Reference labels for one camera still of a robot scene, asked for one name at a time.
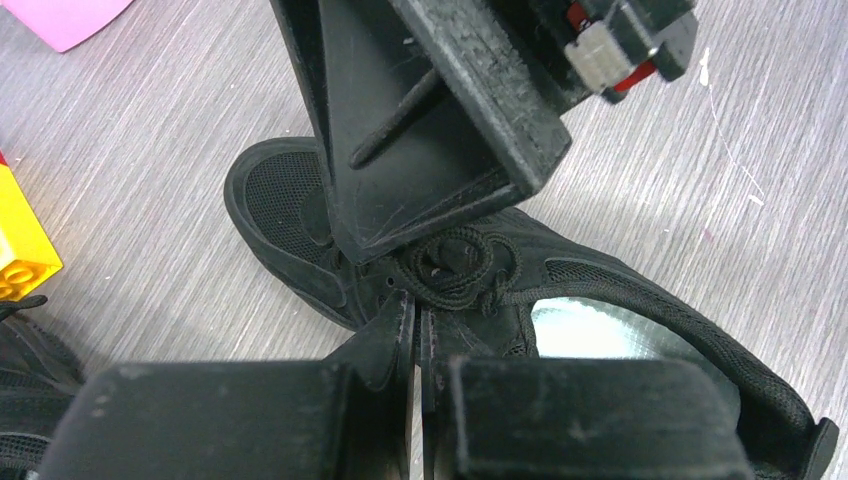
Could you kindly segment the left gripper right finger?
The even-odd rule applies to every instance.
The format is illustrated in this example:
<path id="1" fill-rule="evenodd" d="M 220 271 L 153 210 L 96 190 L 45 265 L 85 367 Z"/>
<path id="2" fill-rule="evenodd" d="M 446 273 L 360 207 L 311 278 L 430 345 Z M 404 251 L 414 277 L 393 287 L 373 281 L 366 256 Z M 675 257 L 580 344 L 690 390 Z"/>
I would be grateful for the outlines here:
<path id="1" fill-rule="evenodd" d="M 609 347 L 498 358 L 419 320 L 427 479 L 748 479 L 740 402 L 695 351 L 644 325 Z"/>

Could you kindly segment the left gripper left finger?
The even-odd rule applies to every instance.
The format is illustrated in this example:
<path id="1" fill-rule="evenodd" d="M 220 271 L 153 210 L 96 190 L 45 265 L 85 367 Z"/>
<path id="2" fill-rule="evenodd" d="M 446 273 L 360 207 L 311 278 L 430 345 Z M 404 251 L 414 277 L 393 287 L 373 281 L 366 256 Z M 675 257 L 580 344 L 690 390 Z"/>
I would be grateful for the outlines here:
<path id="1" fill-rule="evenodd" d="M 43 479 L 406 479 L 415 302 L 322 360 L 147 363 L 88 381 Z"/>

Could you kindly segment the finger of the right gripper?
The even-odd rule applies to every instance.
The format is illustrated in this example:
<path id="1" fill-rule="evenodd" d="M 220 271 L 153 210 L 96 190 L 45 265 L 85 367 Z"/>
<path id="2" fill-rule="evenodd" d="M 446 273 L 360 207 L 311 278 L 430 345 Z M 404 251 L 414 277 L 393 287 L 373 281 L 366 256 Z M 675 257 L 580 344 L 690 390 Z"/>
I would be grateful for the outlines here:
<path id="1" fill-rule="evenodd" d="M 272 7 L 353 262 L 532 197 L 571 146 L 487 1 Z"/>

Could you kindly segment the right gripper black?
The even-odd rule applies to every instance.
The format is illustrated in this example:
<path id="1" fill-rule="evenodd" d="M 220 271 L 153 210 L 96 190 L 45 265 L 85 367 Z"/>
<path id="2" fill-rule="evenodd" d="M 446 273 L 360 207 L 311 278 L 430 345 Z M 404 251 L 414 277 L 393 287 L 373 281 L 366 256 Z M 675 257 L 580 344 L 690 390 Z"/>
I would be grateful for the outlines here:
<path id="1" fill-rule="evenodd" d="M 592 96 L 623 101 L 652 75 L 672 82 L 690 64 L 693 1 L 494 1 L 545 100 L 564 113 Z"/>

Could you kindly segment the black shoe with laces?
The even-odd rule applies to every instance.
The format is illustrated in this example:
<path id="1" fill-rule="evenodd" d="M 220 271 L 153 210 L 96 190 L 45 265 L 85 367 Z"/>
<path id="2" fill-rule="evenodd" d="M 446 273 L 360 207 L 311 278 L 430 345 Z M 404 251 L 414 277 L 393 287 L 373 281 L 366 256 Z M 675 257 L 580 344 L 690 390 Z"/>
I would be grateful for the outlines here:
<path id="1" fill-rule="evenodd" d="M 522 273 L 497 312 L 447 311 L 417 299 L 397 278 L 391 256 L 358 264 L 331 233 L 316 142 L 278 138 L 256 144 L 224 183 L 226 209 L 253 254 L 298 297 L 340 326 L 365 327 L 395 292 L 415 302 L 416 360 L 423 311 L 457 323 L 498 358 L 585 353 L 609 347 L 644 325 L 704 357 L 740 402 L 736 433 L 759 479 L 819 479 L 839 430 L 815 420 L 797 391 L 724 330 L 620 260 L 574 243 L 510 207 L 460 227 L 498 232 L 523 258 Z"/>

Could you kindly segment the black shoelace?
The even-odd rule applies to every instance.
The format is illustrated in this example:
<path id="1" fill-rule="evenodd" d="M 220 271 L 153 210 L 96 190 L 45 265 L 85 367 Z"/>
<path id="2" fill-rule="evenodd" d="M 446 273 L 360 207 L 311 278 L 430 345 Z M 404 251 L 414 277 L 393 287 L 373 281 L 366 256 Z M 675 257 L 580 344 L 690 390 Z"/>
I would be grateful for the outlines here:
<path id="1" fill-rule="evenodd" d="M 399 282 L 417 299 L 447 311 L 494 315 L 519 279 L 518 246 L 498 232 L 456 227 L 416 241 L 391 256 Z"/>

